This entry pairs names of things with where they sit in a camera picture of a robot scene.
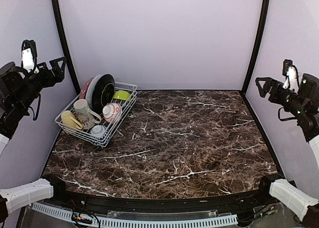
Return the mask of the white patterned mug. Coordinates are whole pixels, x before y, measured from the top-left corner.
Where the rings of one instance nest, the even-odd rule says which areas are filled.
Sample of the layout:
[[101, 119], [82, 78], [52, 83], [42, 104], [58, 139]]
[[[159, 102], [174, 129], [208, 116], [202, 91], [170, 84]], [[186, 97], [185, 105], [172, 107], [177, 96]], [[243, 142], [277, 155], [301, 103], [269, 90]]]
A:
[[75, 116], [83, 125], [84, 129], [91, 129], [100, 124], [102, 118], [99, 114], [90, 109], [86, 99], [79, 99], [73, 104]]

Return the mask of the pale yellow mug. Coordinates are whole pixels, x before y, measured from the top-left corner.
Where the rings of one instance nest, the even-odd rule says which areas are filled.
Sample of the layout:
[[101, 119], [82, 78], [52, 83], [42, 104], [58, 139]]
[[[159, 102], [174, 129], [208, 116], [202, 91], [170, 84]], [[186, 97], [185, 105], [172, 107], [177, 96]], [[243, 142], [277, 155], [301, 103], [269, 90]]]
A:
[[83, 129], [83, 125], [75, 118], [73, 113], [69, 110], [62, 112], [61, 121], [64, 125], [67, 125], [69, 127], [72, 127], [78, 130]]

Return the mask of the black striped dinner plate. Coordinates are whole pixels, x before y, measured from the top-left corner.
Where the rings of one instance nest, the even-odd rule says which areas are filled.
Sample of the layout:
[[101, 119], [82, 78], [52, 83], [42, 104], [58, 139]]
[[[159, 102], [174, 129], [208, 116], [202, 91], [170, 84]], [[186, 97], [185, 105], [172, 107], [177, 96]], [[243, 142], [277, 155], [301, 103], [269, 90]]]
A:
[[99, 76], [93, 86], [91, 98], [88, 99], [90, 108], [101, 114], [103, 108], [112, 101], [115, 93], [115, 81], [112, 75]]

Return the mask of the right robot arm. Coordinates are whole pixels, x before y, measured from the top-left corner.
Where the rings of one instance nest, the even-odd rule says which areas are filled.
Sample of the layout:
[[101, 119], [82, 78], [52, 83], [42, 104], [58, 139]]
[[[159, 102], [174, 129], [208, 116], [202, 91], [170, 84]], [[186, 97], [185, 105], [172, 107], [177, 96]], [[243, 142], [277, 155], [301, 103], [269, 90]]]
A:
[[[279, 104], [293, 115], [301, 127], [305, 141], [319, 160], [319, 79], [303, 74], [297, 92], [284, 87], [284, 83], [270, 77], [255, 80], [261, 97], [270, 94], [268, 100]], [[319, 200], [313, 198], [286, 179], [270, 180], [254, 195], [259, 205], [265, 205], [273, 197], [288, 207], [307, 228], [319, 226]]]

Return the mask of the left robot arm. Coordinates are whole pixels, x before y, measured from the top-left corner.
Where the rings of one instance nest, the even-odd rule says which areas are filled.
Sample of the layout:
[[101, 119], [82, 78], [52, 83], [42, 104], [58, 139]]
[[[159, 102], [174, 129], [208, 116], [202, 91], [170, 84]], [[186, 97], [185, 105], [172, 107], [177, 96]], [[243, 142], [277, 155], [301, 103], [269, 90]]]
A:
[[[9, 62], [0, 69], [0, 149], [4, 150], [12, 139], [19, 121], [29, 116], [32, 102], [40, 97], [44, 88], [53, 87], [65, 77], [66, 58], [61, 57], [36, 66], [38, 73]], [[70, 194], [63, 189], [65, 183], [54, 175], [35, 182], [0, 191], [0, 222], [9, 214], [35, 202], [52, 198], [60, 206], [70, 202]]]

